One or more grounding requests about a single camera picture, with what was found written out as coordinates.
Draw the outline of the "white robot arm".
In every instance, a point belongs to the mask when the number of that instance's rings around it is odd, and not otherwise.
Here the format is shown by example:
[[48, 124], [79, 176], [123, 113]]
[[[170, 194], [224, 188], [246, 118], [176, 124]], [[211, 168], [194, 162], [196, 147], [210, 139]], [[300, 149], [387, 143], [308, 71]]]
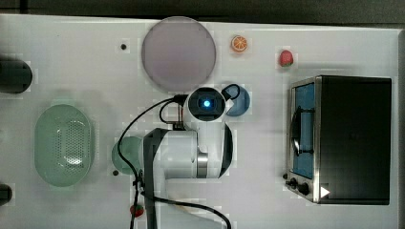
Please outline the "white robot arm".
[[183, 107], [181, 127], [156, 128], [143, 138], [147, 229], [232, 229], [228, 217], [211, 207], [170, 199], [166, 181], [224, 175], [233, 156], [233, 136], [224, 116], [233, 98], [210, 87], [176, 95], [173, 100]]

